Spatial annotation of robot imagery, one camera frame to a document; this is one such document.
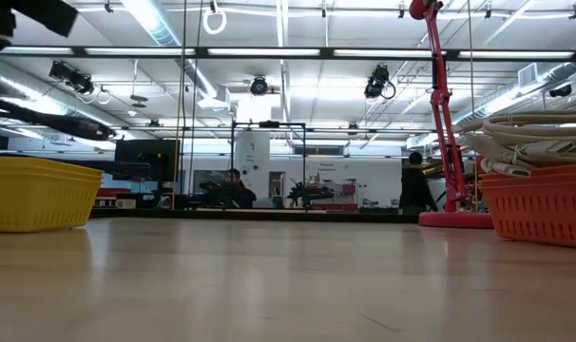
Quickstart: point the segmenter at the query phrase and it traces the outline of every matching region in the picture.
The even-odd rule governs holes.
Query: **white pillar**
[[[263,96],[243,99],[238,104],[237,121],[253,123],[271,120],[271,106]],[[267,132],[244,132],[246,126],[236,128],[234,165],[241,172],[243,184],[257,195],[257,199],[269,198],[269,171],[271,134]]]

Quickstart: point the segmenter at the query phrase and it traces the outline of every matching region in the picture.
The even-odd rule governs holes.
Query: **computer screen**
[[[151,165],[152,181],[174,181],[176,163],[175,140],[131,140],[117,141],[116,162],[148,162]]]

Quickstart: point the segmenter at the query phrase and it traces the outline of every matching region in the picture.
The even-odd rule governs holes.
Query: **plastic basket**
[[[0,232],[86,224],[102,171],[67,163],[0,157]]]
[[[499,237],[576,247],[576,165],[483,176],[482,188]]]

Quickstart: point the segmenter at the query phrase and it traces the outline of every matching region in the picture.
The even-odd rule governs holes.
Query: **person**
[[[438,211],[428,180],[421,170],[422,162],[421,153],[412,152],[409,156],[409,167],[402,170],[400,209],[403,215],[419,215],[428,211],[428,206],[434,212]]]
[[[231,194],[230,198],[239,208],[251,209],[253,203],[257,200],[257,195],[250,191],[241,181],[240,171],[231,169],[227,172],[226,182],[223,185]]]

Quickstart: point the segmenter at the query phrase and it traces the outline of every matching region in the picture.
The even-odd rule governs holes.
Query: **standing person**
[[[400,209],[403,215],[419,215],[428,211],[438,211],[428,185],[428,180],[421,171],[423,156],[419,152],[412,152],[409,156],[409,167],[402,170],[402,194],[400,195]]]

